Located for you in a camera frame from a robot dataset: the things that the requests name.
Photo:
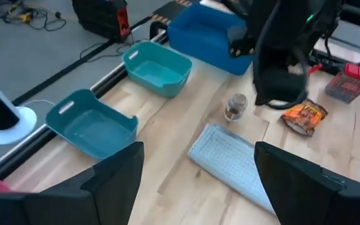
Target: gray floor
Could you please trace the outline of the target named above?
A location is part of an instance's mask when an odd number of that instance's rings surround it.
[[[129,22],[131,24],[138,22],[169,1],[127,0]],[[33,3],[51,11],[60,11],[63,17],[68,18],[68,22],[59,31],[46,32],[35,31],[23,25],[5,24],[0,20],[0,89],[10,100],[17,98],[79,59],[79,53],[84,48],[107,41],[85,31],[76,22],[70,0],[37,0]],[[336,36],[352,42],[360,39],[360,34],[358,34],[360,32],[351,32],[352,30],[360,30],[360,28],[342,23],[336,30]],[[134,39],[148,38],[148,33],[149,24],[146,24],[134,32]],[[114,54],[118,46],[115,44],[100,55]],[[30,100],[46,99],[57,103],[77,89],[89,88],[119,63],[121,63],[120,57],[104,58],[94,63],[83,64]],[[37,126],[42,125],[45,114],[51,106],[44,102],[35,102],[28,106],[37,112],[39,117]],[[0,146],[0,157],[14,145]]]

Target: wooden table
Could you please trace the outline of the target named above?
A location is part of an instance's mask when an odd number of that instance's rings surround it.
[[[324,49],[323,42],[316,45]],[[332,53],[352,61],[360,54],[331,45]],[[329,98],[332,76],[310,78],[309,97],[329,111],[312,138],[287,128],[282,111],[253,105],[251,67],[232,76],[197,59],[189,81],[174,99],[166,99],[121,81],[102,97],[107,105],[139,118],[137,139],[145,144],[141,186],[129,224],[279,224],[277,218],[228,188],[194,164],[187,151],[207,123],[219,123],[251,143],[266,141],[336,173],[360,181],[360,96],[350,105]],[[249,106],[242,119],[228,124],[225,103],[243,93]],[[18,191],[39,192],[89,168],[95,160],[60,137],[40,149],[4,180]]]

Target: snack bag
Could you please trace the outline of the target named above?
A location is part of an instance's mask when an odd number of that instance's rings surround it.
[[[294,131],[311,137],[315,132],[315,127],[328,114],[322,106],[307,99],[301,104],[288,109],[281,116],[281,119]]]

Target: light blue plastic bin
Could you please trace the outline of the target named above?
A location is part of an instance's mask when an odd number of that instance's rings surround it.
[[[245,25],[246,22],[234,14],[193,3],[169,24],[167,33],[173,49],[232,74],[243,75],[253,57],[230,57],[228,29]]]
[[[100,102],[90,90],[72,93],[46,116],[49,128],[95,159],[105,159],[132,144],[138,120]]]
[[[177,96],[187,83],[192,62],[160,44],[140,42],[123,54],[134,82],[167,98]]]

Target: dish towel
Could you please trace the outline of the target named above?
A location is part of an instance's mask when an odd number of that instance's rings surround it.
[[[275,214],[254,162],[254,145],[217,124],[207,124],[189,157],[244,197]]]

